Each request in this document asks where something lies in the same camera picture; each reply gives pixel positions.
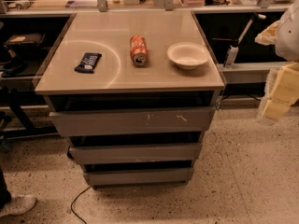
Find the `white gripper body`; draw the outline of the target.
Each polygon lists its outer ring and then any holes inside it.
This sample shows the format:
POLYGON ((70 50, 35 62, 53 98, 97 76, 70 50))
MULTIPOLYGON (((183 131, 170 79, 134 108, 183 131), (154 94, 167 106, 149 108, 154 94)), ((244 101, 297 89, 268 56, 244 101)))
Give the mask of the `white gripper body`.
POLYGON ((273 22, 255 37, 255 42, 264 45, 275 45, 277 40, 278 21, 273 22))

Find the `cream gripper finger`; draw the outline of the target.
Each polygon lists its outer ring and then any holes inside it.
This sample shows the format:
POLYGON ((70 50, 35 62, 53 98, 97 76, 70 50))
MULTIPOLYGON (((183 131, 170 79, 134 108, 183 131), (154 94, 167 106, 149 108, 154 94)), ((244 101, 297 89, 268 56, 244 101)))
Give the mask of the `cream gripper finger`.
POLYGON ((273 125, 283 118, 291 106, 299 100, 299 63, 288 63, 279 69, 271 69, 264 87, 257 120, 273 125))

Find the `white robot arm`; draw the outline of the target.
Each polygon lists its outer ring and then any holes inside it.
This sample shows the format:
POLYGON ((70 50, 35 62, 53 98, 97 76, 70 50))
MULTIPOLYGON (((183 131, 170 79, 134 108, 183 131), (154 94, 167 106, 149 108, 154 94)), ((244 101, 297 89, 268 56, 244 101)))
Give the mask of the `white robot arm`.
POLYGON ((269 71, 257 114, 264 125, 283 118, 299 100, 299 0, 295 0, 278 21, 255 37, 261 45, 274 45, 276 55, 287 63, 269 71))

